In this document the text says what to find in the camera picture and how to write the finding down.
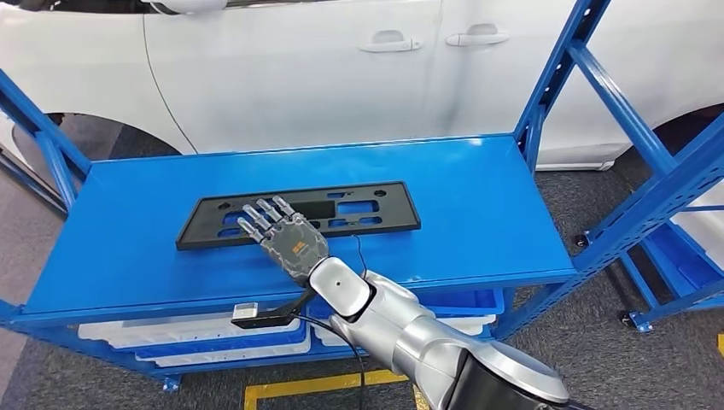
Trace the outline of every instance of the car door handle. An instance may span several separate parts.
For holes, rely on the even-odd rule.
[[[453,34],[445,39],[447,45],[453,47],[470,47],[471,45],[503,43],[511,36],[507,32],[496,32],[495,34]]]
[[[422,41],[408,38],[407,40],[389,41],[387,43],[369,43],[359,47],[359,49],[368,53],[395,53],[417,50],[422,46]]]

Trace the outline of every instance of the white car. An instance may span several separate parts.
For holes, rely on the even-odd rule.
[[[509,132],[574,0],[31,3],[0,3],[0,67],[44,112],[190,154]],[[165,14],[179,4],[194,12]],[[650,126],[724,103],[722,0],[613,0],[590,48]],[[0,117],[22,158],[10,134]],[[606,169],[629,146],[576,69],[539,168]]]

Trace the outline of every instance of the black cable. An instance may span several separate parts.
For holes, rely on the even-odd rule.
[[[357,254],[359,255],[359,260],[362,261],[362,268],[364,269],[360,276],[362,279],[367,279],[367,263],[365,262],[365,257],[362,255],[362,240],[359,239],[357,235],[353,235],[353,237],[357,239]]]
[[[321,320],[317,320],[315,318],[310,318],[309,316],[304,316],[297,313],[292,313],[292,316],[299,319],[299,320],[305,320],[309,323],[315,324],[327,331],[331,331],[332,333],[339,336],[352,350],[352,353],[354,353],[354,357],[357,358],[357,361],[359,362],[359,410],[364,410],[365,408],[365,364],[362,363],[362,356],[359,355],[359,352],[356,348],[354,348],[354,345],[341,333],[338,333],[332,326],[327,325]]]

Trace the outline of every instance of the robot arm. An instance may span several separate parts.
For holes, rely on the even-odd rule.
[[[261,231],[239,225],[292,279],[322,296],[335,310],[332,327],[393,372],[405,374],[434,409],[553,410],[569,396],[548,366],[515,348],[483,342],[440,322],[417,297],[374,272],[360,277],[329,256],[327,242],[282,198],[246,205]]]

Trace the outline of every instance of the robot finger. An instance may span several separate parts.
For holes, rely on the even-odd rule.
[[[257,205],[260,206],[260,208],[264,209],[264,212],[266,212],[267,215],[269,215],[274,222],[278,222],[282,220],[282,215],[277,212],[277,210],[267,201],[263,199],[259,199],[256,201]]]
[[[257,231],[256,228],[254,228],[253,225],[251,225],[247,220],[245,220],[243,217],[240,217],[238,220],[236,220],[237,224],[246,232],[249,234],[249,236],[256,242],[261,242],[264,239],[264,235],[262,235],[261,232]]]
[[[257,225],[261,226],[261,229],[263,229],[264,231],[268,231],[269,228],[272,227],[272,224],[270,224],[269,221],[266,220],[264,215],[256,212],[256,209],[254,209],[251,205],[244,205],[243,209],[249,216],[251,216],[251,218],[254,220],[254,222],[257,223]]]
[[[291,205],[284,201],[284,199],[282,199],[282,197],[280,197],[279,195],[275,195],[271,200],[274,201],[274,203],[279,206],[279,209],[281,209],[282,212],[284,212],[288,216],[296,214],[296,211],[294,211]]]

